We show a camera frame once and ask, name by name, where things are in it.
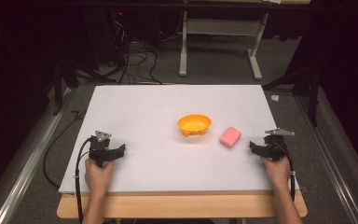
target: wire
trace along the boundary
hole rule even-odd
[[[79,154],[77,156],[77,161],[76,161],[76,169],[75,169],[75,187],[76,187],[76,199],[77,199],[77,212],[78,212],[78,216],[79,216],[79,223],[82,223],[83,221],[83,209],[82,209],[82,205],[81,205],[81,196],[80,196],[80,181],[79,181],[79,163],[81,158],[87,154],[81,154],[83,151],[84,146],[91,141],[91,138],[86,139],[86,141],[84,141],[83,145],[81,146],[80,150],[79,150]]]
[[[133,80],[132,85],[135,85],[135,83],[136,83],[135,76],[133,74],[127,72],[127,77],[129,79],[130,84],[131,84],[130,77],[132,77],[132,80]]]
[[[171,42],[175,40],[174,39],[170,39],[170,40],[167,40],[167,41],[164,41],[164,42],[161,42],[162,45],[165,45],[165,46],[169,46],[169,47],[175,47],[175,46],[179,46],[182,44],[182,41],[181,40],[175,40],[175,42],[173,42],[173,44],[167,44],[167,42]]]
[[[200,36],[200,37],[204,37],[204,35],[189,35],[189,37],[195,37],[195,36]],[[192,48],[192,49],[202,49],[202,48],[205,48],[206,46],[208,46],[210,43],[211,43],[211,39],[210,38],[203,38],[203,40],[206,39],[206,43],[204,43],[203,45],[199,46],[199,47],[194,47],[194,46],[191,46],[188,41],[187,41],[187,46],[189,48]]]
[[[231,40],[223,40],[223,39],[215,38],[216,36],[220,36],[220,35],[210,35],[210,36],[208,36],[208,38],[210,38],[212,41],[223,42],[223,43],[234,43],[234,42],[241,41],[245,38],[244,35],[237,35],[237,36],[234,36],[234,38]]]
[[[81,155],[81,157],[80,157],[80,159],[82,159],[84,156],[86,156],[87,154],[89,154],[90,152],[88,151],[88,152],[85,152],[85,153],[83,153],[83,155]]]
[[[120,40],[120,44],[122,44],[123,43],[123,40],[124,40],[124,35],[125,35],[125,33],[124,33],[124,27],[123,27],[123,25],[121,25],[121,23],[120,22],[118,22],[118,21],[114,21],[114,24],[117,24],[118,26],[120,26],[121,27],[121,40]]]
[[[141,75],[141,73],[139,72],[139,65],[140,65],[140,64],[138,64],[138,67],[137,67],[137,71],[138,71],[139,76],[142,77],[143,79],[146,79],[146,80],[149,80],[149,81],[155,81],[155,82],[157,82],[158,84],[162,85],[162,82],[160,82],[159,80],[157,80],[157,79],[155,79],[155,78],[153,77],[153,70],[156,68],[156,65],[157,65],[157,57],[158,57],[157,53],[156,53],[155,51],[153,51],[153,50],[140,51],[140,52],[138,52],[138,53],[144,53],[146,56],[148,56],[147,53],[152,53],[152,54],[155,55],[155,60],[154,60],[154,62],[153,62],[153,66],[152,66],[152,67],[150,68],[150,70],[149,70],[149,76],[150,76],[150,78],[143,77],[143,76]]]
[[[135,66],[135,65],[139,65],[139,64],[141,64],[141,63],[146,62],[147,54],[146,54],[146,56],[144,56],[144,57],[141,56],[141,55],[132,54],[132,55],[130,55],[130,57],[138,57],[138,58],[141,58],[141,59],[142,59],[142,60],[141,60],[140,62],[138,62],[138,63],[129,64],[129,66]]]
[[[142,46],[140,47],[139,50],[144,49],[146,46],[146,41],[144,41],[144,40],[134,40],[134,41],[131,41],[130,43],[128,43],[128,45],[135,45],[135,44],[139,44],[139,43],[142,43]]]
[[[124,77],[124,74],[126,73],[126,70],[127,70],[127,67],[128,67],[128,65],[129,65],[129,57],[130,57],[130,54],[129,54],[129,48],[128,48],[128,46],[126,46],[127,47],[127,56],[126,56],[126,59],[125,59],[125,61],[126,61],[126,64],[125,64],[125,66],[124,66],[124,68],[123,68],[123,72],[122,72],[122,74],[121,74],[121,76],[120,76],[120,80],[118,81],[118,85],[120,85],[121,84],[121,81],[122,81],[122,79],[123,79],[123,77]]]
[[[46,161],[48,159],[48,153],[51,151],[52,147],[54,146],[54,144],[58,141],[58,139],[60,139],[60,137],[78,120],[83,119],[82,117],[86,114],[87,111],[84,111],[83,113],[81,113],[80,115],[78,114],[78,111],[72,111],[72,113],[76,113],[74,120],[72,120],[71,123],[69,123],[63,130],[62,132],[60,132],[60,134],[54,139],[54,141],[51,143],[51,145],[48,147],[48,149],[46,150],[46,153],[43,157],[43,174],[45,175],[46,180],[55,188],[59,188],[60,185],[56,184],[54,181],[52,181],[50,179],[50,177],[48,176],[48,171],[46,168]]]
[[[281,150],[283,150],[284,154],[287,157],[287,160],[289,160],[289,166],[290,166],[290,196],[292,196],[292,200],[294,201],[295,200],[295,195],[296,195],[296,191],[295,191],[296,171],[295,171],[295,168],[293,166],[292,156],[290,155],[289,150],[287,150],[286,148],[282,147],[278,143],[274,143],[274,144],[277,145],[278,147],[280,147]]]
[[[181,11],[181,12],[180,12],[179,22],[178,22],[178,25],[177,25],[177,27],[176,27],[175,33],[173,33],[173,35],[170,36],[170,37],[168,37],[167,39],[160,40],[160,42],[164,42],[164,41],[167,41],[167,40],[175,39],[175,38],[181,36],[181,35],[176,35],[176,34],[179,32],[180,24],[182,24],[182,18],[183,18],[183,12]]]

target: table leg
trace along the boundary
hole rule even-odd
[[[182,50],[180,52],[179,76],[187,75],[187,12],[183,12]]]
[[[260,73],[260,68],[258,67],[257,59],[255,58],[255,54],[257,53],[258,46],[260,45],[261,37],[264,33],[264,29],[266,28],[268,18],[269,18],[269,14],[264,13],[260,21],[260,25],[258,26],[257,34],[255,36],[254,47],[252,49],[248,49],[249,61],[251,63],[254,77],[256,80],[261,80],[262,77]]]

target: pink sponge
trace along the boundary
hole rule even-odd
[[[235,143],[240,139],[241,132],[235,128],[229,127],[227,131],[220,137],[220,143],[225,147],[232,148]]]

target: cable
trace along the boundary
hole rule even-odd
[[[43,174],[45,175],[46,180],[55,188],[59,188],[60,185],[56,184],[54,181],[52,181],[49,177],[48,177],[48,171],[46,169],[46,161],[48,159],[48,153],[50,152],[50,150],[52,149],[52,147],[54,146],[54,144],[58,141],[58,139],[60,139],[60,137],[66,132],[66,130],[68,130],[76,121],[83,119],[82,117],[86,114],[87,111],[81,113],[80,115],[78,114],[79,111],[72,111],[72,113],[76,113],[74,120],[72,120],[71,123],[69,123],[64,129],[63,131],[54,139],[54,141],[51,143],[51,145],[48,147],[48,149],[46,150],[46,153],[43,157]]]
[[[137,71],[138,71],[139,76],[142,77],[143,79],[146,79],[146,80],[149,80],[149,81],[155,81],[155,82],[157,82],[158,84],[162,85],[162,82],[160,82],[159,80],[155,79],[155,78],[153,77],[153,74],[152,74],[153,70],[155,69],[155,67],[156,67],[156,65],[157,65],[157,57],[158,57],[157,53],[156,53],[155,51],[153,51],[153,50],[142,51],[142,52],[138,52],[138,53],[144,53],[144,54],[146,54],[146,55],[147,55],[147,53],[152,53],[152,54],[155,55],[155,60],[154,60],[154,62],[153,62],[153,66],[152,66],[151,69],[149,70],[149,76],[150,76],[150,78],[143,77],[143,76],[141,75],[141,73],[139,72],[139,65],[140,65],[140,64],[138,64],[138,67],[137,67]]]
[[[140,47],[139,50],[144,49],[146,47],[146,41],[144,41],[144,40],[134,40],[134,41],[131,41],[130,43],[128,43],[128,45],[135,45],[135,44],[139,44],[139,43],[142,43],[142,46]]]
[[[81,205],[80,181],[79,181],[79,163],[80,163],[81,158],[85,154],[87,154],[87,153],[85,153],[82,155],[81,153],[83,151],[84,146],[88,142],[91,142],[91,138],[86,139],[86,141],[81,146],[81,148],[79,150],[79,154],[77,156],[76,169],[75,169],[75,186],[76,186],[77,212],[78,212],[78,216],[79,216],[79,223],[82,223],[82,221],[83,221],[83,209],[82,209],[82,205]]]
[[[127,56],[126,56],[126,59],[125,59],[126,64],[125,64],[125,66],[124,66],[124,68],[123,68],[123,73],[122,73],[121,76],[120,76],[120,80],[119,80],[118,83],[117,83],[118,85],[121,84],[121,81],[122,81],[122,79],[123,79],[123,77],[124,77],[124,74],[126,73],[126,70],[127,70],[128,65],[129,65],[130,54],[129,54],[129,48],[128,48],[128,46],[126,46],[126,47],[127,47]]]
[[[114,52],[114,54],[120,54],[119,59],[117,59],[118,60],[117,67],[112,71],[108,72],[107,74],[102,75],[98,71],[88,69],[87,67],[82,66],[81,64],[75,64],[74,62],[70,62],[70,63],[74,64],[76,68],[80,68],[80,70],[83,70],[84,72],[86,72],[86,74],[90,75],[90,77],[88,77],[81,74],[77,74],[78,77],[85,78],[86,80],[97,79],[98,81],[116,82],[115,79],[111,79],[109,77],[117,74],[119,71],[123,71],[123,73],[121,74],[122,76],[125,73],[127,66],[123,54],[127,49],[127,44],[126,44],[127,34],[124,29],[125,26],[122,25],[120,22],[115,21],[115,19],[111,17],[109,10],[106,10],[105,14],[108,22],[108,32],[114,45],[112,51]]]
[[[195,36],[203,37],[204,35],[189,35],[188,37],[195,37]],[[187,46],[188,46],[189,48],[192,48],[192,49],[202,49],[202,48],[205,48],[206,46],[208,46],[208,45],[211,43],[211,39],[210,39],[210,38],[203,38],[203,39],[206,39],[206,43],[204,43],[202,46],[199,46],[199,47],[191,46],[188,41],[187,41]]]
[[[141,55],[136,55],[136,54],[133,54],[133,55],[130,55],[130,57],[138,57],[138,58],[141,58],[142,60],[138,63],[134,63],[134,64],[129,64],[129,66],[135,66],[135,65],[139,65],[141,63],[144,63],[146,62],[146,59],[147,59],[147,54],[145,57],[142,57]]]
[[[215,38],[215,37],[218,37],[218,36],[221,36],[221,35],[209,35],[208,38],[211,39],[212,41],[223,42],[223,43],[234,43],[234,42],[241,41],[241,40],[243,40],[245,38],[244,35],[237,35],[237,36],[234,36],[234,38],[231,39],[231,40],[223,40],[223,39]]]
[[[81,157],[80,157],[80,159],[82,159],[84,156],[86,156],[87,154],[89,154],[90,152],[88,151],[88,152],[85,152],[85,153],[83,153],[83,155],[81,155]]]
[[[178,25],[177,25],[177,27],[176,27],[176,31],[173,33],[172,36],[168,37],[167,39],[160,40],[160,42],[164,42],[164,41],[167,41],[167,40],[175,39],[176,37],[181,36],[181,35],[176,35],[176,34],[177,34],[178,31],[179,31],[180,24],[182,24],[182,18],[183,18],[183,12],[181,11],[181,12],[180,12],[179,22],[178,22]]]
[[[281,150],[286,155],[287,160],[289,160],[289,166],[290,166],[290,195],[292,196],[292,200],[294,202],[295,201],[295,195],[296,195],[296,189],[295,189],[295,187],[296,187],[295,186],[295,183],[296,183],[296,181],[295,181],[296,171],[295,171],[295,168],[293,166],[292,156],[290,155],[289,150],[287,150],[286,148],[283,148],[278,143],[274,143],[274,144],[281,148]]]
[[[136,72],[137,72],[138,76],[140,76],[141,78],[143,78],[143,79],[145,79],[145,80],[148,80],[148,81],[154,81],[152,78],[144,77],[144,76],[142,76],[142,74],[140,73],[139,67],[140,67],[140,65],[141,65],[142,63],[146,62],[148,55],[147,55],[146,52],[138,52],[138,53],[143,53],[143,54],[145,55],[144,60],[142,60],[142,61],[140,61],[140,62],[137,63]]]

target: white board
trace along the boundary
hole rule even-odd
[[[182,135],[177,121],[189,114],[211,119],[205,135]],[[228,127],[242,133],[231,149],[219,143]],[[270,190],[264,164],[251,153],[249,141],[263,145],[265,130],[274,128],[256,85],[96,87],[60,192],[75,192],[78,151],[96,130],[112,134],[109,148],[127,148],[116,162],[109,192]],[[82,192],[90,191],[84,180],[87,157],[79,163]]]

